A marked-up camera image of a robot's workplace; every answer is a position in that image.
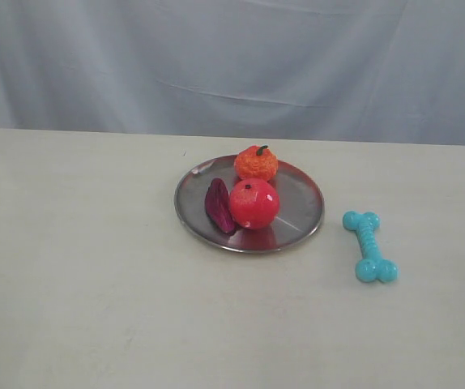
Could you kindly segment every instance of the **table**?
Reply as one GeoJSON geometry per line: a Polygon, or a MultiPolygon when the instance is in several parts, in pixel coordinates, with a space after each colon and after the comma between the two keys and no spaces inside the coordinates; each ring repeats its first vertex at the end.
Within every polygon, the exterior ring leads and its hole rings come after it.
{"type": "Polygon", "coordinates": [[[261,142],[1,129],[0,388],[465,388],[465,147],[268,140],[321,187],[319,234],[194,239],[178,180],[261,142]],[[398,282],[355,278],[350,209],[398,282]]]}

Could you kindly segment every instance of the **white curtain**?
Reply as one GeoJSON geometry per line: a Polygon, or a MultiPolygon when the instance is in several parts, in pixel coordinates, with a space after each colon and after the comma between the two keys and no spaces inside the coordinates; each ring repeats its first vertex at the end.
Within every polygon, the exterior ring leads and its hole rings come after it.
{"type": "Polygon", "coordinates": [[[465,0],[0,0],[0,127],[465,144],[465,0]]]}

